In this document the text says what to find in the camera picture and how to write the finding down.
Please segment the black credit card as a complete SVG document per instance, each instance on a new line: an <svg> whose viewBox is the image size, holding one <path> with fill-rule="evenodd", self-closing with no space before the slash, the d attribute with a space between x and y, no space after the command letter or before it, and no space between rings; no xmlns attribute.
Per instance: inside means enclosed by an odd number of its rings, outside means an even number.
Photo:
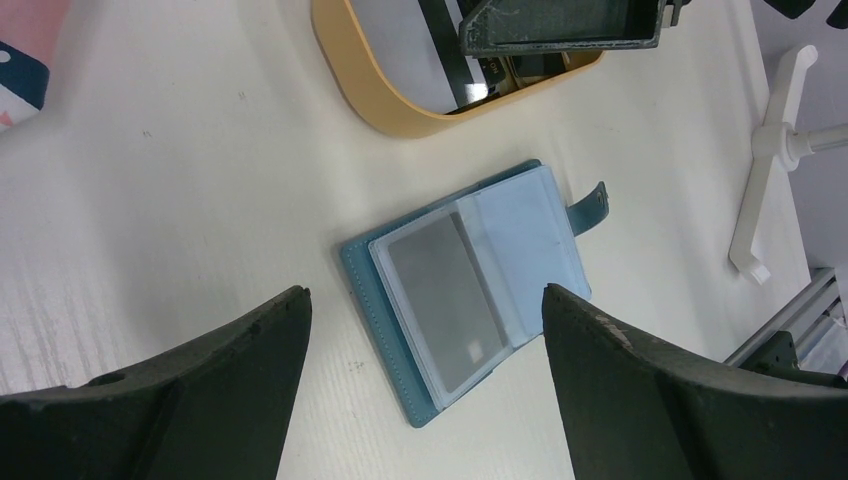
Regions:
<svg viewBox="0 0 848 480"><path fill-rule="evenodd" d="M443 405L510 353L459 214L409 224L385 245L403 322Z"/></svg>

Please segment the blue leather card holder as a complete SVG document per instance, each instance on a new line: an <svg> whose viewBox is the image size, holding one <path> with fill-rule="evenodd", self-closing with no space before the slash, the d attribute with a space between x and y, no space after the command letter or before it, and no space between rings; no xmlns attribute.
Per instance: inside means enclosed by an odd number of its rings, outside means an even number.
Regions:
<svg viewBox="0 0 848 480"><path fill-rule="evenodd" d="M411 426L541 335L547 285L591 297L576 239L609 211L604 183L566 204L551 168L531 159L339 245Z"/></svg>

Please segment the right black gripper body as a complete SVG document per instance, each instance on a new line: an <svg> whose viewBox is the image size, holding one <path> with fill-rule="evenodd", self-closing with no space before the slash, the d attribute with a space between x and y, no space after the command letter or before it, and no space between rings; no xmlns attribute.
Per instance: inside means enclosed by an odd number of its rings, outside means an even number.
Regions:
<svg viewBox="0 0 848 480"><path fill-rule="evenodd" d="M460 22L462 51L473 57L655 48L678 24L686 1L481 1Z"/></svg>

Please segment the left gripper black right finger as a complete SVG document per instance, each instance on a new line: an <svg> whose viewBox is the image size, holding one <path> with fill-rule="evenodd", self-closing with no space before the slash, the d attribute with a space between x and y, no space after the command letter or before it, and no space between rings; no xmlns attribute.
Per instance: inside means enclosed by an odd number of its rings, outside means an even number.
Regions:
<svg viewBox="0 0 848 480"><path fill-rule="evenodd" d="M578 479L843 479L847 382L774 333L740 365L545 288L543 335Z"/></svg>

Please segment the oval wooden tray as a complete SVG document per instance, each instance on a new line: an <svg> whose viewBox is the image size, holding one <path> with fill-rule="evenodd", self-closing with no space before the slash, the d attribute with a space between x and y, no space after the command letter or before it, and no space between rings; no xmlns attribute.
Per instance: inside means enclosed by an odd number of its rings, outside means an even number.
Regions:
<svg viewBox="0 0 848 480"><path fill-rule="evenodd" d="M603 51L481 57L488 97L455 106L418 1L315 1L315 34L353 110L392 137L423 138L574 77Z"/></svg>

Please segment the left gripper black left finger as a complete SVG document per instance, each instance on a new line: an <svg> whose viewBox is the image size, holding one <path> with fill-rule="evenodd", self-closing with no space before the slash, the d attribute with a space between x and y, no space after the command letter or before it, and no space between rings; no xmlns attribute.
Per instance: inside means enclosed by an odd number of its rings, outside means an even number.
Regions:
<svg viewBox="0 0 848 480"><path fill-rule="evenodd" d="M88 383L1 399L5 479L273 479L312 324L294 286Z"/></svg>

